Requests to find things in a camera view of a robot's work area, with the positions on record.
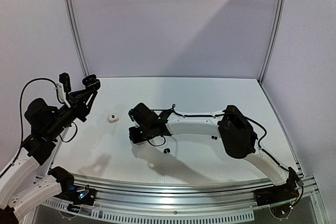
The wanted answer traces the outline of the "glossy black charging case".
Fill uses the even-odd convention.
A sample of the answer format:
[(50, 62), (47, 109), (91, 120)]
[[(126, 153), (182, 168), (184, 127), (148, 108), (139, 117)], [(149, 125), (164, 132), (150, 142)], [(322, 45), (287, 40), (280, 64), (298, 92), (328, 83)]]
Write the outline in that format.
[(95, 74), (91, 74), (82, 79), (82, 84), (86, 90), (99, 90), (101, 87), (100, 80)]

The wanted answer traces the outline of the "white earbud charging case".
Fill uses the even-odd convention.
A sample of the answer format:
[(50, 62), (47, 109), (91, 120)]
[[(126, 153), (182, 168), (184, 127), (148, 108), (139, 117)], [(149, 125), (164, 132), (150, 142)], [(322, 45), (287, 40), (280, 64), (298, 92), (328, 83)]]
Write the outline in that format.
[(111, 114), (108, 116), (108, 122), (109, 123), (114, 123), (119, 120), (119, 116), (117, 114)]

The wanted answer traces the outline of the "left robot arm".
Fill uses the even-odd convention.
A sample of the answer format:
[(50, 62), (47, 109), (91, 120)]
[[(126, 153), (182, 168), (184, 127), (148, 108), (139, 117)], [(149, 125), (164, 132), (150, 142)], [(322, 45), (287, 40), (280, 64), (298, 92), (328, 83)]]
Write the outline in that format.
[(32, 209), (51, 197), (59, 197), (73, 205), (93, 206), (97, 191), (86, 185), (74, 185), (74, 176), (57, 166), (38, 183), (17, 192), (23, 181), (51, 156), (56, 140), (75, 119), (82, 122), (90, 113), (98, 92), (95, 89), (71, 92), (61, 108), (48, 106), (42, 98), (31, 102), (25, 118), (31, 134), (22, 143), (20, 154), (1, 178), (1, 223), (19, 223)]

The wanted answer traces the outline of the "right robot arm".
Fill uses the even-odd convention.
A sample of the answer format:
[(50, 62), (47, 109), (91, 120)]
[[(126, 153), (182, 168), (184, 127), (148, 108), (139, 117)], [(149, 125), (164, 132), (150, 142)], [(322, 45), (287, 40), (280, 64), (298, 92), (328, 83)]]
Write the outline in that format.
[(271, 196), (276, 201), (282, 201), (291, 194), (292, 186), (288, 181), (294, 177), (295, 170), (276, 160), (261, 146), (262, 139), (253, 128), (253, 125), (261, 127), (261, 124), (244, 116), (234, 105), (209, 114), (186, 114), (177, 112), (174, 107), (157, 114), (144, 103), (139, 103), (128, 115), (134, 123), (129, 128), (129, 138), (134, 144), (148, 142), (158, 136), (181, 134), (219, 137), (228, 156), (249, 162), (270, 179), (275, 185)]

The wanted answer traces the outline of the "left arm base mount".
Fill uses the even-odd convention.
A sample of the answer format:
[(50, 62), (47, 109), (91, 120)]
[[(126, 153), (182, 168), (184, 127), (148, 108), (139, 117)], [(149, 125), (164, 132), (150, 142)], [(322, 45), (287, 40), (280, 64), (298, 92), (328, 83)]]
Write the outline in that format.
[(69, 191), (61, 192), (60, 194), (55, 195), (55, 197), (72, 202), (73, 205), (93, 206), (97, 192), (98, 191), (92, 188), (90, 185), (73, 185)]

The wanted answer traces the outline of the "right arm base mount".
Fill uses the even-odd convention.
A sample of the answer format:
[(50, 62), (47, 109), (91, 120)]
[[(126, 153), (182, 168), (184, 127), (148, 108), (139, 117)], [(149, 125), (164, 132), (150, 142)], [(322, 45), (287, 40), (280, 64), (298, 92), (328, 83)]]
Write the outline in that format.
[(257, 206), (265, 206), (297, 198), (299, 192), (295, 186), (280, 185), (257, 189), (253, 195)]

